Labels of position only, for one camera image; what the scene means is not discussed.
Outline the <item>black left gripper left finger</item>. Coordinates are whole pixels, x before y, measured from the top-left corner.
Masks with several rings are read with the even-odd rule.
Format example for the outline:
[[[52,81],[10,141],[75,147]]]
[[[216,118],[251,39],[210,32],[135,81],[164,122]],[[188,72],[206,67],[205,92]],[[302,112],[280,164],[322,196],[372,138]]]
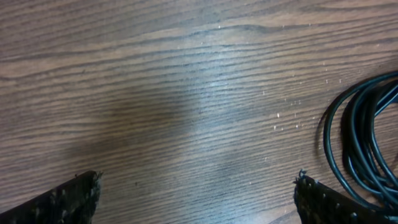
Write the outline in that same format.
[[[2,224],[91,224],[102,173],[89,170],[1,214]]]

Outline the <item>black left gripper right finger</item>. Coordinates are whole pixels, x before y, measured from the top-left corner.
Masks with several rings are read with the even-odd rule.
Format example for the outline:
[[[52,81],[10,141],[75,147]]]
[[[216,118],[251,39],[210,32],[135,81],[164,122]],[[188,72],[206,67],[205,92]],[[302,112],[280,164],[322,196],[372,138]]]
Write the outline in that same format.
[[[365,208],[300,170],[294,202],[303,224],[395,224],[397,219]]]

